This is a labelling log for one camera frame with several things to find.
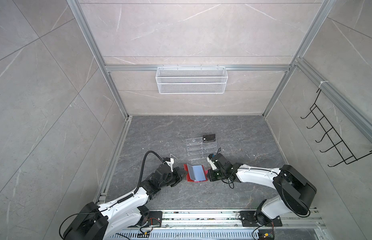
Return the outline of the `red leather card holder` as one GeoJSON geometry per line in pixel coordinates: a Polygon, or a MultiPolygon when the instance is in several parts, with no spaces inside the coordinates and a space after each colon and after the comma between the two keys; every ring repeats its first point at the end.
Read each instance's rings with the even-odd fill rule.
{"type": "Polygon", "coordinates": [[[203,165],[184,164],[184,170],[187,172],[187,181],[200,183],[208,181],[207,173],[203,165]]]}

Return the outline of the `clear acrylic organizer tray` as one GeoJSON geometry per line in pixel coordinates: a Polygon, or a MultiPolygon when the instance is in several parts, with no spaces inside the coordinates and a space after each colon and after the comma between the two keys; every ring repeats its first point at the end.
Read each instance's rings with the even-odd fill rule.
{"type": "Polygon", "coordinates": [[[207,137],[187,139],[186,145],[190,161],[205,159],[210,154],[216,154],[218,151],[217,140],[208,140],[207,137]]]}

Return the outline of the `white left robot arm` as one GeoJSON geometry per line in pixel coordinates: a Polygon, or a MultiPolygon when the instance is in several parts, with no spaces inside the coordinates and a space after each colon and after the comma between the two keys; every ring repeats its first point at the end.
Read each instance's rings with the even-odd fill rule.
{"type": "Polygon", "coordinates": [[[145,206],[164,187],[174,187],[188,172],[171,163],[161,164],[154,173],[141,181],[131,192],[104,204],[90,202],[78,214],[64,233],[63,240],[103,240],[117,232],[148,221],[150,210],[145,206]]]}

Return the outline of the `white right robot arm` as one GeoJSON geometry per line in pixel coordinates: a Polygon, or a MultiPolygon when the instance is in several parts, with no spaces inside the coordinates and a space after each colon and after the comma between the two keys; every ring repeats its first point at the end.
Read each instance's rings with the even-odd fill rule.
{"type": "Polygon", "coordinates": [[[277,196],[263,200],[254,213],[253,219],[258,225],[266,225],[286,213],[294,213],[300,218],[310,216],[317,189],[291,165],[268,169],[232,164],[221,153],[209,155],[208,162],[212,167],[208,172],[212,182],[223,181],[230,187],[234,183],[251,183],[277,191],[277,196]]]}

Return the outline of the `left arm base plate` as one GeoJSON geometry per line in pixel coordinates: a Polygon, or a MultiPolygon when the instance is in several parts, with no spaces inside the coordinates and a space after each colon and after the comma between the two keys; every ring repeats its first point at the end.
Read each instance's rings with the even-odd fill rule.
{"type": "Polygon", "coordinates": [[[162,225],[162,211],[149,211],[146,213],[143,213],[140,220],[136,224],[138,227],[143,226],[155,226],[155,227],[161,227],[162,225]]]}

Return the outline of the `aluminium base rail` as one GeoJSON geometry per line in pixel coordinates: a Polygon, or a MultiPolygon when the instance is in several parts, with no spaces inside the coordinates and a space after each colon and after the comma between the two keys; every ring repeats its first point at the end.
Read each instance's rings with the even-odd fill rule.
{"type": "Polygon", "coordinates": [[[103,240],[330,240],[318,211],[308,218],[280,216],[282,227],[243,227],[240,211],[252,209],[196,209],[162,211],[161,227],[137,225],[103,240]]]}

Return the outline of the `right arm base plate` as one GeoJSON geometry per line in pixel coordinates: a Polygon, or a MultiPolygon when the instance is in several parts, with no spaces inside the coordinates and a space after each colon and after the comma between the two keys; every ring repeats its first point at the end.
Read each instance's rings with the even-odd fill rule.
{"type": "Polygon", "coordinates": [[[243,227],[282,227],[280,217],[271,220],[265,217],[262,213],[257,214],[256,211],[240,211],[238,220],[242,222],[243,227]]]}

